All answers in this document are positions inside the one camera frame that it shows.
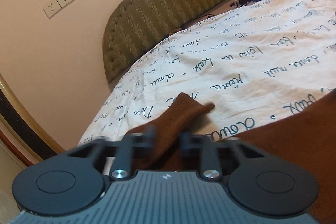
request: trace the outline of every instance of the duvet cover with handwritten text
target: duvet cover with handwritten text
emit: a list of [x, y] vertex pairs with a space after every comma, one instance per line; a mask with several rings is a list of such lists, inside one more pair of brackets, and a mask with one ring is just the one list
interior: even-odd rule
[[263, 0], [163, 40], [122, 77], [83, 134], [121, 140], [180, 92], [214, 102], [213, 140], [303, 111], [336, 86], [336, 0]]

